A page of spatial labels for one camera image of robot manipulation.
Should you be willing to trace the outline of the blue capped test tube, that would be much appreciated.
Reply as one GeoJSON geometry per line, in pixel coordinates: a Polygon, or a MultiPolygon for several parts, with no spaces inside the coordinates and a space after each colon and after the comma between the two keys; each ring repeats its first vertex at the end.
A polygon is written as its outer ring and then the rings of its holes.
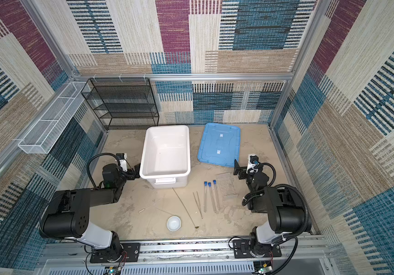
{"type": "Polygon", "coordinates": [[[211,203],[212,203],[212,206],[213,206],[213,211],[214,211],[214,213],[217,213],[217,207],[216,207],[215,198],[214,198],[214,194],[213,194],[212,183],[208,182],[207,185],[209,187],[209,192],[210,192],[211,203]]]}
{"type": "Polygon", "coordinates": [[[214,194],[215,194],[215,205],[218,211],[220,211],[220,202],[218,197],[218,189],[216,185],[216,180],[213,180],[214,194]]]}
{"type": "Polygon", "coordinates": [[[205,185],[205,189],[204,189],[204,199],[203,199],[203,208],[204,208],[204,212],[207,212],[207,181],[204,182],[205,185]]]}

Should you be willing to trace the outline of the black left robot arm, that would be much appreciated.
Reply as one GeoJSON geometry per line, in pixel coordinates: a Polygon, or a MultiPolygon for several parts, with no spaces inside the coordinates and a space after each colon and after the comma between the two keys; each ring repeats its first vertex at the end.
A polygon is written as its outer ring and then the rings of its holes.
{"type": "Polygon", "coordinates": [[[90,221],[90,209],[115,204],[128,181],[140,178],[141,164],[131,166],[124,153],[109,152],[93,156],[86,172],[93,187],[56,191],[39,222],[43,238],[72,240],[92,249],[91,263],[119,262],[129,257],[129,249],[120,242],[115,231],[105,230],[90,221]],[[112,157],[116,162],[103,167],[103,181],[96,184],[90,165],[99,157],[112,157]]]}

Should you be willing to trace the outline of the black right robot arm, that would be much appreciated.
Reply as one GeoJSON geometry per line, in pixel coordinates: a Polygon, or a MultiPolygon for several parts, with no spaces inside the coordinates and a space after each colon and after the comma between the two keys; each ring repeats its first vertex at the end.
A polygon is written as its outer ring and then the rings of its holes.
{"type": "Polygon", "coordinates": [[[275,185],[276,169],[251,155],[247,166],[234,161],[234,175],[245,180],[249,192],[242,199],[252,213],[266,214],[267,220],[253,228],[248,243],[240,244],[244,254],[252,257],[281,255],[279,246],[310,231],[312,221],[307,200],[289,184],[275,185]]]}

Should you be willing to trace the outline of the blue plastic bin lid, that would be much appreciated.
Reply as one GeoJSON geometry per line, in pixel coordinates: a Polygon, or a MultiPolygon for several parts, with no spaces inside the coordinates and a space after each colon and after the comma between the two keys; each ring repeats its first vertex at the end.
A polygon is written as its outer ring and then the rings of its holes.
{"type": "Polygon", "coordinates": [[[211,165],[234,167],[239,160],[241,129],[226,124],[207,123],[198,151],[198,160],[211,165]]]}

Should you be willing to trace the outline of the white plastic storage bin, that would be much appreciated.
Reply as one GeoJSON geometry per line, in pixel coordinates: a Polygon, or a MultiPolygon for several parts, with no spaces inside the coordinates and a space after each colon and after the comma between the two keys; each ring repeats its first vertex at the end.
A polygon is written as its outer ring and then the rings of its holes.
{"type": "Polygon", "coordinates": [[[140,177],[154,189],[186,187],[191,172],[187,126],[150,127],[145,133],[140,177]]]}

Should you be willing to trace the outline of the small white ceramic dish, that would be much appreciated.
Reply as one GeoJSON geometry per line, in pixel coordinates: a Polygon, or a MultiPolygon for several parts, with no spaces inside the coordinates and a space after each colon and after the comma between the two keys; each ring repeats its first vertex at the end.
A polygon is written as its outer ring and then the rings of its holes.
{"type": "Polygon", "coordinates": [[[182,226],[182,221],[178,216],[171,216],[167,220],[166,226],[171,232],[178,231],[182,226]]]}

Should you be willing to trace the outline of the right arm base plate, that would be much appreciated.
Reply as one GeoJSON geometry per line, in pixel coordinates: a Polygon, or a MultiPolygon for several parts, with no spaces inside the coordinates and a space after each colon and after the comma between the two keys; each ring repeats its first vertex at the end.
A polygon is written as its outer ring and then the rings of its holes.
{"type": "Polygon", "coordinates": [[[275,258],[282,256],[281,250],[277,246],[259,243],[252,245],[250,240],[243,238],[231,239],[228,242],[228,246],[233,250],[236,259],[275,258]]]}

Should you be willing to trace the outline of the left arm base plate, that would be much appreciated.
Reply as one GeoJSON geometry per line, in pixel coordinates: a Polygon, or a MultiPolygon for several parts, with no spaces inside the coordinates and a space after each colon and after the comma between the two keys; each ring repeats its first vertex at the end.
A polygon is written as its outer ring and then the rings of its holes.
{"type": "Polygon", "coordinates": [[[140,243],[121,243],[117,248],[93,250],[89,262],[91,264],[137,262],[140,243]]]}

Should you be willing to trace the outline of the aluminium front rail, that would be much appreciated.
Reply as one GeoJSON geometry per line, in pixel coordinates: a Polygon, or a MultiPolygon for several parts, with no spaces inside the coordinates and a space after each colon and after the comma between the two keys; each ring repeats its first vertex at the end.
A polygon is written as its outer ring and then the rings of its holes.
{"type": "MultiPolygon", "coordinates": [[[[233,250],[229,248],[228,242],[231,239],[233,239],[233,237],[132,240],[122,241],[121,243],[140,243],[140,252],[137,262],[130,262],[137,264],[154,264],[162,261],[242,260],[242,258],[235,258],[233,250]]],[[[281,257],[248,258],[248,260],[284,260],[291,254],[294,245],[294,240],[287,241],[282,245],[276,245],[281,250],[281,257]]],[[[42,252],[37,266],[40,268],[44,267],[45,264],[49,264],[53,260],[83,264],[85,263],[88,252],[90,252],[89,247],[84,247],[79,243],[63,242],[50,244],[47,245],[42,252]]]]}

